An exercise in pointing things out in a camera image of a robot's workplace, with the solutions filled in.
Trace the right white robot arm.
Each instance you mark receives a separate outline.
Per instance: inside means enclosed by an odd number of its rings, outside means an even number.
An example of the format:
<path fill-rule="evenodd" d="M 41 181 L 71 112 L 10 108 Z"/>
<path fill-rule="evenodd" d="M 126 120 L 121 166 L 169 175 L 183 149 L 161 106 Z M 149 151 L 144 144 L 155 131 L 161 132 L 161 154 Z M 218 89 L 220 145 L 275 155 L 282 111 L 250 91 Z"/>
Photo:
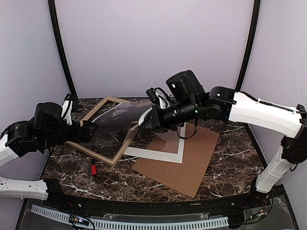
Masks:
<path fill-rule="evenodd" d="M 307 159 L 307 112 L 303 105 L 282 106 L 222 86 L 205 92 L 191 70 L 177 73 L 166 84 L 171 95 L 159 87 L 147 90 L 153 105 L 139 118 L 141 130 L 177 131 L 188 121 L 214 119 L 283 134 L 274 158 L 255 179 L 254 190 L 245 196 L 249 208 L 255 208 L 263 201 L 263 194 L 270 192 L 292 167 Z"/>

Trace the red handled screwdriver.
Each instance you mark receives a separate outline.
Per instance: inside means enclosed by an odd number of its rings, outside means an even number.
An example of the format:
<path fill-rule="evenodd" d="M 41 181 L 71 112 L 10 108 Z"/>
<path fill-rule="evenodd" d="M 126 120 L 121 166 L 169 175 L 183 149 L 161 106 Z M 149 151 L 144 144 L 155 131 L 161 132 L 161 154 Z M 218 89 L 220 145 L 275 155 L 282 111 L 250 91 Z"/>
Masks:
<path fill-rule="evenodd" d="M 92 176 L 97 176 L 97 168 L 96 168 L 96 165 L 95 165 L 95 159 L 92 158 L 92 161 L 91 161 L 91 173 L 92 173 Z"/>

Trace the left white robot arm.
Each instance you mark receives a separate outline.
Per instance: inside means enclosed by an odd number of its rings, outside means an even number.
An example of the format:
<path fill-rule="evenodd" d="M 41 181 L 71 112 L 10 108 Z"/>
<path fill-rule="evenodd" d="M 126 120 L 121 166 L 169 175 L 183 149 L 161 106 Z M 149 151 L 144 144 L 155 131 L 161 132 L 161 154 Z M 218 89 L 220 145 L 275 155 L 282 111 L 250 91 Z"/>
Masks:
<path fill-rule="evenodd" d="M 0 164 L 21 158 L 30 152 L 41 152 L 64 144 L 65 142 L 88 143 L 92 140 L 98 125 L 71 119 L 71 103 L 61 105 L 46 102 L 36 106 L 34 117 L 28 121 L 9 125 L 0 136 Z M 0 179 L 2 198 L 30 198 L 49 200 L 57 209 L 63 209 L 68 199 L 63 195 L 61 185 L 56 179 L 38 181 Z"/>

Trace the wooden picture frame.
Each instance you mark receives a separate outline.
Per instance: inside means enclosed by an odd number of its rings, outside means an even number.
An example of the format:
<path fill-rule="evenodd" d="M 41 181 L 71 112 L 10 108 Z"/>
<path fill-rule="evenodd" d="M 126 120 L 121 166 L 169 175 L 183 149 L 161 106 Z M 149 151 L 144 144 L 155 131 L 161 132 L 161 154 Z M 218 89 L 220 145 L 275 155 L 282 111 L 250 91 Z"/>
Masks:
<path fill-rule="evenodd" d="M 81 125 L 84 124 L 85 121 L 88 121 L 88 119 L 90 119 L 95 113 L 98 112 L 98 110 L 105 105 L 108 102 L 113 102 L 113 103 L 117 103 L 118 105 L 122 105 L 122 104 L 127 104 L 129 103 L 129 101 L 124 100 L 124 99 L 120 99 L 120 98 L 115 98 L 115 97 L 111 97 L 108 96 L 104 99 L 102 99 L 81 121 Z M 136 126 L 133 126 L 132 128 L 130 128 L 125 136 L 125 139 L 122 141 L 120 148 L 118 149 L 118 151 L 116 152 L 116 155 L 112 158 L 109 159 L 106 156 L 103 156 L 99 153 L 96 153 L 95 151 L 81 145 L 78 143 L 74 143 L 71 141 L 67 141 L 66 144 L 75 148 L 76 150 L 80 151 L 81 153 L 84 153 L 98 161 L 101 161 L 102 163 L 106 163 L 107 165 L 110 165 L 112 167 L 115 167 L 116 164 L 118 163 L 118 161 L 120 160 L 120 158 L 123 156 L 124 152 L 128 149 L 130 143 L 133 141 L 134 137 L 136 136 L 136 134 L 138 133 L 138 128 Z M 122 134 L 124 131 L 112 131 L 112 132 L 105 132 L 102 133 L 101 131 L 99 131 L 98 133 L 95 133 L 94 138 L 91 140 L 92 143 L 94 143 L 94 140 L 96 140 L 95 142 L 95 146 L 98 146 L 97 142 L 98 141 L 102 141 L 104 138 L 107 137 L 107 135 L 111 135 L 111 134 Z"/>

